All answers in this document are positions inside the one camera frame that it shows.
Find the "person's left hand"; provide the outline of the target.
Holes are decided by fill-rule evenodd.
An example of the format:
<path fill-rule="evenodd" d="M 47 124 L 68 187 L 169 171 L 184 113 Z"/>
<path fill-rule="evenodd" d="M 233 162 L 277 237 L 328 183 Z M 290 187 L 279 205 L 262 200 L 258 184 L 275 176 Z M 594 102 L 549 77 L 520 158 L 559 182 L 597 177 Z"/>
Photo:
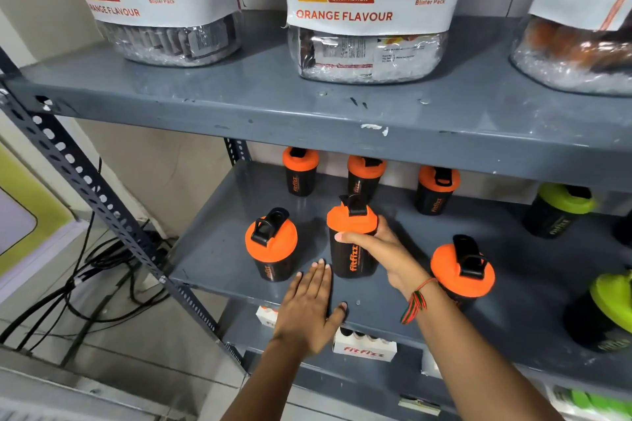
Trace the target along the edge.
<path fill-rule="evenodd" d="M 328 265 L 328 301 L 327 305 L 319 305 L 315 299 L 315 265 L 313 262 L 307 273 L 307 303 L 300 312 L 291 312 L 291 284 L 278 309 L 278 317 L 273 336 L 281 334 L 298 334 L 307 338 L 310 353 L 307 357 L 319 353 L 336 333 L 326 333 L 326 320 L 336 308 L 330 308 L 330 292 L 332 288 L 332 269 Z"/>

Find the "person's right hand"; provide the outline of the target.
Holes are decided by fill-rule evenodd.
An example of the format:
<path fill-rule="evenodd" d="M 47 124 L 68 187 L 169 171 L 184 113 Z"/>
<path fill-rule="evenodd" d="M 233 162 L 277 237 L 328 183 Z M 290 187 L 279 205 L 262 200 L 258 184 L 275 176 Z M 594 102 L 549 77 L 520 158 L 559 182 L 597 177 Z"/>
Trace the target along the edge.
<path fill-rule="evenodd" d="M 373 236 L 380 238 L 382 243 L 378 247 L 362 248 L 384 267 L 390 285 L 409 300 L 415 289 L 431 279 L 431 275 L 399 241 L 383 215 L 378 215 L 377 231 Z"/>

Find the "black shaker bottle orange lid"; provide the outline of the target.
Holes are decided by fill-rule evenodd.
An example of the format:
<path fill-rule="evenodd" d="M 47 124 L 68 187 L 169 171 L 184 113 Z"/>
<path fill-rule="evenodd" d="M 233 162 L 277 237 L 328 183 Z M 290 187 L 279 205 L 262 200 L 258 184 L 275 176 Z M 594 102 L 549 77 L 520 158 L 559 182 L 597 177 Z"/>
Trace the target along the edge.
<path fill-rule="evenodd" d="M 363 194 L 341 195 L 341 203 L 328 212 L 330 260 L 333 273 L 340 278 L 357 279 L 371 276 L 377 260 L 364 248 L 335 240 L 335 234 L 354 232 L 374 236 L 379 219 Z"/>
<path fill-rule="evenodd" d="M 297 244 L 296 225 L 289 211 L 281 207 L 257 218 L 245 234 L 246 250 L 268 282 L 284 282 L 293 275 Z"/>
<path fill-rule="evenodd" d="M 315 188 L 319 152 L 300 147 L 287 147 L 282 154 L 288 192 L 307 197 Z"/>
<path fill-rule="evenodd" d="M 425 216 L 439 216 L 461 183 L 456 169 L 422 165 L 418 173 L 415 208 Z"/>
<path fill-rule="evenodd" d="M 457 234 L 450 243 L 439 246 L 431 256 L 431 273 L 461 310 L 485 297 L 495 284 L 491 262 L 468 235 Z"/>
<path fill-rule="evenodd" d="M 350 155 L 347 162 L 347 193 L 361 194 L 370 203 L 387 168 L 382 159 Z"/>

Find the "person's right forearm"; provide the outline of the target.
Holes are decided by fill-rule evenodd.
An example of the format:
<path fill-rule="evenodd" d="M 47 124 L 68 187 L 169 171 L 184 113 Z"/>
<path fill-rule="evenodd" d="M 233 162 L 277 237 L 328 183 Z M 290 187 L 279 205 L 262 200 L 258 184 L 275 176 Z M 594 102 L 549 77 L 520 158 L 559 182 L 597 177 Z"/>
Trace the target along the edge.
<path fill-rule="evenodd" d="M 416 322 L 462 421 L 565 421 L 434 280 L 413 285 Z"/>

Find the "person's left forearm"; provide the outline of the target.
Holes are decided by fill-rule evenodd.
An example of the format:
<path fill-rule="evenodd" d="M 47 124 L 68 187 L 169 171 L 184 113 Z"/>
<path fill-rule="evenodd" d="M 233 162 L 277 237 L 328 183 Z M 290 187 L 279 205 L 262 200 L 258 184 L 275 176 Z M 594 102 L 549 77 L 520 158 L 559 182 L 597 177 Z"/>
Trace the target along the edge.
<path fill-rule="evenodd" d="M 309 353 L 304 336 L 273 336 L 220 421 L 280 421 L 298 369 Z"/>

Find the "grey metal shelf board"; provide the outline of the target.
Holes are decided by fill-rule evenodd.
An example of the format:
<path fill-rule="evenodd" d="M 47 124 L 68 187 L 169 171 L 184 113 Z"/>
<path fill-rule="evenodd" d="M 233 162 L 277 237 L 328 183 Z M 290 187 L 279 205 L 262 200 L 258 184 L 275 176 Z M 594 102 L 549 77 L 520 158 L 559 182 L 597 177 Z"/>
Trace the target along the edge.
<path fill-rule="evenodd" d="M 202 68 L 125 60 L 106 42 L 21 69 L 35 112 L 632 193 L 632 98 L 548 89 L 509 62 L 518 19 L 457 17 L 428 79 L 302 79 L 280 12 L 246 16 L 242 50 Z"/>
<path fill-rule="evenodd" d="M 288 282 L 262 279 L 246 250 L 249 225 L 273 208 L 287 209 L 298 230 L 294 271 L 306 270 L 320 258 L 330 260 L 326 216 L 345 189 L 346 179 L 319 174 L 310 196 L 295 197 L 287 191 L 283 167 L 239 162 L 171 251 L 171 278 L 253 304 L 280 303 Z M 465 314 L 499 352 L 537 377 L 632 398 L 632 348 L 591 352 L 561 322 L 565 306 L 598 275 L 632 266 L 632 249 L 611 234 L 617 217 L 589 215 L 560 238 L 544 240 L 522 226 L 526 205 L 454 196 L 442 215 L 432 217 L 415 210 L 414 197 L 411 190 L 380 186 L 370 207 L 387 218 L 423 265 L 455 234 L 477 241 L 496 280 Z"/>
<path fill-rule="evenodd" d="M 248 374 L 257 367 L 273 332 L 257 319 L 258 305 L 256 298 L 230 298 L 219 320 L 223 341 L 244 352 Z M 632 348 L 611 354 L 591 352 L 560 327 L 530 334 L 525 326 L 518 326 L 517 334 L 495 334 L 480 306 L 466 314 L 505 356 L 517 355 L 517 368 L 537 389 L 557 385 L 632 401 Z M 398 333 L 352 321 L 347 327 L 395 341 L 398 353 L 391 362 L 363 360 L 336 354 L 328 346 L 299 368 L 298 387 L 397 421 L 461 421 L 444 381 L 421 373 L 422 350 L 427 346 L 418 329 Z M 400 395 L 435 403 L 442 411 L 434 417 L 401 408 Z"/>

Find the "white shelf label tag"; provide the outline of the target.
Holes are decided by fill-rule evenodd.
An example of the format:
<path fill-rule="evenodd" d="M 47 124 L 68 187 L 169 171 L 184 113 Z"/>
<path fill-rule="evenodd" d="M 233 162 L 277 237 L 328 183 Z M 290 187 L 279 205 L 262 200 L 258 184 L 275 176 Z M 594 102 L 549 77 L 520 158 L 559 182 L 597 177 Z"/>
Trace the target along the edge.
<path fill-rule="evenodd" d="M 434 417 L 438 417 L 442 411 L 440 405 L 403 395 L 399 396 L 398 406 Z"/>

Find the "black shaker bottle green lid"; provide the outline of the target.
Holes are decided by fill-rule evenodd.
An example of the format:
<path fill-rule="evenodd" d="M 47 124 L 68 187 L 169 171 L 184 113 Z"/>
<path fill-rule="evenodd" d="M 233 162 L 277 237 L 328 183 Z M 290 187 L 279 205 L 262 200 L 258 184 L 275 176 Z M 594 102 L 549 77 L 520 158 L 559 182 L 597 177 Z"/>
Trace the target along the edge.
<path fill-rule="evenodd" d="M 599 275 L 565 307 L 563 326 L 577 344 L 596 353 L 632 348 L 632 267 Z"/>
<path fill-rule="evenodd" d="M 524 228 L 534 236 L 555 239 L 596 205 L 591 190 L 585 186 L 542 183 L 523 217 Z"/>

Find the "green packets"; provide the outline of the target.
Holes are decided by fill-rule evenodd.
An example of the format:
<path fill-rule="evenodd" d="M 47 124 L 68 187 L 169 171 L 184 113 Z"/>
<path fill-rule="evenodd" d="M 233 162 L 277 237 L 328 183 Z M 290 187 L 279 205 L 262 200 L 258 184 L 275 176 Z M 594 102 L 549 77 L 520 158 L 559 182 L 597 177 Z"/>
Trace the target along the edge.
<path fill-rule="evenodd" d="M 545 393 L 566 421 L 632 421 L 632 401 L 557 385 L 546 385 Z"/>

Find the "green and white board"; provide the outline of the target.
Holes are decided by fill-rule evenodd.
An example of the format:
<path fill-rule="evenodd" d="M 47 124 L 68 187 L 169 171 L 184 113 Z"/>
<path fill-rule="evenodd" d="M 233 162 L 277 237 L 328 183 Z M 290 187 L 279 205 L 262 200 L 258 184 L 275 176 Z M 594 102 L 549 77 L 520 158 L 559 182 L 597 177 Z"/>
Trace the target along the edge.
<path fill-rule="evenodd" d="M 72 212 L 0 142 L 0 278 L 74 221 Z"/>

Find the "grey slotted metal rack post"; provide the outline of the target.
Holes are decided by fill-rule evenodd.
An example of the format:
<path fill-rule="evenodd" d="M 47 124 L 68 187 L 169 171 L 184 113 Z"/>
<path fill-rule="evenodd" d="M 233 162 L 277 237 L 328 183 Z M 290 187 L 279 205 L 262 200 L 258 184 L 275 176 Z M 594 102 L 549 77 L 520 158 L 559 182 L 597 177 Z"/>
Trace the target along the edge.
<path fill-rule="evenodd" d="M 246 140 L 224 138 L 224 143 L 232 166 L 239 161 L 251 161 L 249 146 Z"/>
<path fill-rule="evenodd" d="M 156 277 L 172 299 L 211 337 L 243 374 L 247 371 L 241 354 L 220 337 L 219 323 L 203 306 L 192 290 L 171 279 L 174 266 L 166 255 L 160 254 L 157 244 L 140 227 L 130 210 L 106 182 L 72 136 L 60 124 L 52 108 L 26 108 L 8 89 L 4 76 L 20 74 L 19 68 L 0 46 L 0 108 L 28 138 L 72 189 L 89 205 L 123 242 L 134 257 Z"/>

